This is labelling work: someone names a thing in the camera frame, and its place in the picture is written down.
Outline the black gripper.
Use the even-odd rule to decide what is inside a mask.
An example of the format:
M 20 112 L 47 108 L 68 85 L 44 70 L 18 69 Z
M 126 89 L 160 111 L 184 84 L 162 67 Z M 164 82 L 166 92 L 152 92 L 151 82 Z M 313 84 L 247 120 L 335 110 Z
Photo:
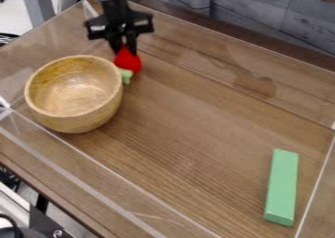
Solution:
M 127 48 L 136 56 L 138 36 L 155 31 L 154 16 L 132 10 L 127 0 L 102 0 L 100 4 L 103 14 L 84 22 L 88 38 L 91 40 L 107 39 L 114 54 L 118 54 L 123 47 L 123 40 L 119 36 L 126 35 Z

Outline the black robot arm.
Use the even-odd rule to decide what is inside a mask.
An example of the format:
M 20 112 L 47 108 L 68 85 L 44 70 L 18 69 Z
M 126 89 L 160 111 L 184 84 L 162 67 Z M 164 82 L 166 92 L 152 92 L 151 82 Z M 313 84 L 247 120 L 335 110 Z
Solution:
M 103 14 L 87 20 L 88 39 L 104 39 L 118 54 L 126 48 L 138 54 L 138 37 L 155 31 L 154 15 L 132 10 L 127 0 L 99 0 Z

